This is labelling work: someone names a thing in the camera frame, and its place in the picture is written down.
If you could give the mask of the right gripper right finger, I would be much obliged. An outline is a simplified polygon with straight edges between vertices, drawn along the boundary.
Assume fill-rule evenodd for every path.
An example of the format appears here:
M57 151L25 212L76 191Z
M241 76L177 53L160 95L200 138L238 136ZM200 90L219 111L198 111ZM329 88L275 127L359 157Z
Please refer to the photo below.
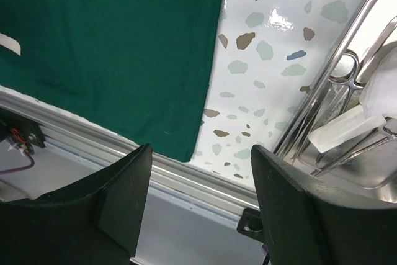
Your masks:
M271 264L396 264L396 204L323 182L260 145L251 166Z

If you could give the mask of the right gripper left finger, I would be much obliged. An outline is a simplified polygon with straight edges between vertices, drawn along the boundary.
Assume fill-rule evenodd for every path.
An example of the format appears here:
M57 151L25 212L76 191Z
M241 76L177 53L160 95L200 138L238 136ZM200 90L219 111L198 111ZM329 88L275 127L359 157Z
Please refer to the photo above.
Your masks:
M1 204L2 264L128 264L136 255L153 164L143 145L40 197Z

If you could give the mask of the steel forceps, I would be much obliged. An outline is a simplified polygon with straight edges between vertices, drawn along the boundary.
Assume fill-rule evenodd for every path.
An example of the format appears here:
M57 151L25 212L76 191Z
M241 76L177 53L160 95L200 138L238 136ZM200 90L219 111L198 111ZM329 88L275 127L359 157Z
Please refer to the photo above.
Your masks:
M326 164L321 169L314 170L311 175L320 177L324 174L331 172L333 169L338 168L345 162L348 162L361 154L364 154L370 150L381 147L390 142L396 142L396 132L393 131L393 127L390 125L396 125L396 119L391 117L386 118L386 124L383 124L377 128L374 128L366 136L363 137L357 144L347 150L342 156L334 161Z

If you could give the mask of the white packet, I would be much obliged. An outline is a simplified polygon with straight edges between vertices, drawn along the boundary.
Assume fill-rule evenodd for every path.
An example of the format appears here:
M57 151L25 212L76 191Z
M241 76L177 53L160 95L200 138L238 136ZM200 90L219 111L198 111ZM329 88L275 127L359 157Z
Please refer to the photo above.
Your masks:
M1 46L14 52L16 55L21 56L21 46L17 40L0 33L0 44Z
M384 124L384 116L366 117L359 104L311 132L308 139L320 153L324 153Z

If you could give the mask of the steel surgical scissors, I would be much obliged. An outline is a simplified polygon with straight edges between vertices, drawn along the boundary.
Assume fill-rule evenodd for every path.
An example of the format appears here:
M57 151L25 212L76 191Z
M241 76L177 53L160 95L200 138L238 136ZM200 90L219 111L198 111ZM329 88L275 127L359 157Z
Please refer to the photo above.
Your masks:
M275 154L280 158L291 155L291 163L310 145L308 135L312 131L328 123L331 119L343 114L354 93L362 90L357 82L360 71L360 61L352 50L346 50L339 60L336 69L340 74L331 73L326 84L319 89L319 93L304 110L303 118L276 149Z

